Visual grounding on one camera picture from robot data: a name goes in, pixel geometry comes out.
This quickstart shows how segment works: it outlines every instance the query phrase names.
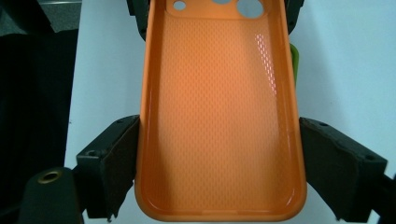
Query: phone case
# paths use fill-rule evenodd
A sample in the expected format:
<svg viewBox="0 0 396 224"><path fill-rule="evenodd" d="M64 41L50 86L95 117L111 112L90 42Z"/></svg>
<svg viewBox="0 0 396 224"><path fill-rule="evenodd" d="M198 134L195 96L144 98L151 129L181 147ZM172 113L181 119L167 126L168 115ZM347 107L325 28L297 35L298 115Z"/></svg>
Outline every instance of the phone case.
<svg viewBox="0 0 396 224"><path fill-rule="evenodd" d="M304 205L284 1L257 18L241 2L150 2L135 197L152 218L279 221Z"/></svg>

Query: textured inner surface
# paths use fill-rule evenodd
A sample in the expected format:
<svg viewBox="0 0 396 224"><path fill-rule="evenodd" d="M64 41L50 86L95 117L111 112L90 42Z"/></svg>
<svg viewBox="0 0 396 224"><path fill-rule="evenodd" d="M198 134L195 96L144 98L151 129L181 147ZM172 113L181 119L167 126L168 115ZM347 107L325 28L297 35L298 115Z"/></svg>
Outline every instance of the textured inner surface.
<svg viewBox="0 0 396 224"><path fill-rule="evenodd" d="M288 204L289 150L295 147L283 111L281 79L288 74L276 73L270 41L265 18L165 13L163 44L151 55L161 62L151 65L159 74L150 74L142 173L152 206L265 213Z"/></svg>

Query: white surface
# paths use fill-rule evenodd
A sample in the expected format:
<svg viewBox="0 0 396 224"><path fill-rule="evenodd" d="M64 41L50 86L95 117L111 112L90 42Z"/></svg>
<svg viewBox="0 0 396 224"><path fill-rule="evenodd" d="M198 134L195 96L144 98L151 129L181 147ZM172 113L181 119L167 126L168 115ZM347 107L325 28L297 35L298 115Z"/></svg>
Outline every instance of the white surface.
<svg viewBox="0 0 396 224"><path fill-rule="evenodd" d="M327 122L387 158L390 176L396 173L395 8L393 0L306 0L290 36L300 51L300 116ZM114 120L139 113L143 57L125 0L83 1L67 167ZM369 223L376 222L372 213ZM141 212L131 189L112 223L159 222ZM340 222L309 187L303 211L285 223Z"/></svg>

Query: green object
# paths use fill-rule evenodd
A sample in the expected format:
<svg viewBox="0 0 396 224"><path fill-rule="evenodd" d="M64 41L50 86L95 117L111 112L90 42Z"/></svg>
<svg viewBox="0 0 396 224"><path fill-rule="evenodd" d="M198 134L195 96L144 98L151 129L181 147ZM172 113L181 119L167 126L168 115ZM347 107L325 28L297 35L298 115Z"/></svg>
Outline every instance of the green object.
<svg viewBox="0 0 396 224"><path fill-rule="evenodd" d="M300 60L300 54L294 45L290 44L290 52L291 52L291 60L293 64L293 73L294 73L294 84L297 83L297 73L298 73L298 62Z"/></svg>

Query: black machine part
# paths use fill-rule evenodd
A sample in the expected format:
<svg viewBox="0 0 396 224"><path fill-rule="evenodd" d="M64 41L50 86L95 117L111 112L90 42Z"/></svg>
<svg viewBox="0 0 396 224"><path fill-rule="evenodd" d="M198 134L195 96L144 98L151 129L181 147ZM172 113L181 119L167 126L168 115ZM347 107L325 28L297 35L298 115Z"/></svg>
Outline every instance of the black machine part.
<svg viewBox="0 0 396 224"><path fill-rule="evenodd" d="M384 175L385 159L328 124L300 118L300 129L307 182L338 219L367 222L375 210L378 223L396 223L396 180ZM73 171L53 168L34 176L19 223L43 216L44 224L81 223L85 209L91 218L116 217L133 185L138 131L138 116L119 119L78 154Z"/></svg>
<svg viewBox="0 0 396 224"><path fill-rule="evenodd" d="M347 222L396 223L396 181L384 175L387 160L326 123L300 118L307 182Z"/></svg>
<svg viewBox="0 0 396 224"><path fill-rule="evenodd" d="M140 36L146 40L149 19L150 0L126 0L129 14L136 17L137 29ZM286 20L288 23L288 32L291 34L297 24L300 7L304 0L285 0Z"/></svg>

